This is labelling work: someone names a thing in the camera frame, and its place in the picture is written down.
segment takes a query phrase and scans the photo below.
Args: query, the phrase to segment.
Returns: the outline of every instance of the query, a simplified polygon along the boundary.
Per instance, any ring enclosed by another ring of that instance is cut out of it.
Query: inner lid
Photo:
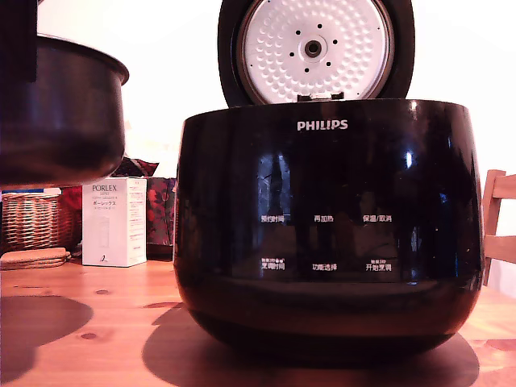
[[[258,104],[375,98],[394,54],[377,0],[256,0],[237,44],[240,79]]]

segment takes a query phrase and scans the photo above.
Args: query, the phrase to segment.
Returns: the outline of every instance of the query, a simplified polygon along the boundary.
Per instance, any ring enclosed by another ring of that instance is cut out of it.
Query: wicker basket
[[[7,193],[2,196],[2,250],[74,248],[81,242],[80,212],[45,193]]]

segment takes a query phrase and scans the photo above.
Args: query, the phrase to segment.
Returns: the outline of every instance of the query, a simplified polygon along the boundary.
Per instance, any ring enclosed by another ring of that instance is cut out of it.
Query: wooden table
[[[170,262],[2,273],[2,385],[515,386],[516,300],[485,288],[460,335],[369,370],[257,364],[199,328]]]

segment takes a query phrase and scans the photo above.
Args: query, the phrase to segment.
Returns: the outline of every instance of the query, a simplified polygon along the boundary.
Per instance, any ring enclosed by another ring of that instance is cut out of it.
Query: black pot
[[[68,41],[37,39],[37,79],[0,74],[0,186],[81,185],[124,152],[126,67]]]
[[[466,108],[367,100],[247,106],[185,123],[174,265],[232,346],[317,361],[436,347],[481,290]]]

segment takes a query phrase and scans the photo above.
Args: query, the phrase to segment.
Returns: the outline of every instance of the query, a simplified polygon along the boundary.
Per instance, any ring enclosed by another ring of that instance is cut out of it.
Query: cork coaster
[[[61,266],[69,257],[70,253],[64,248],[8,252],[0,258],[0,269],[56,267]]]
[[[48,263],[32,263],[25,265],[18,264],[2,264],[2,270],[21,270],[25,268],[57,268],[64,264],[66,260],[54,260],[53,262]]]

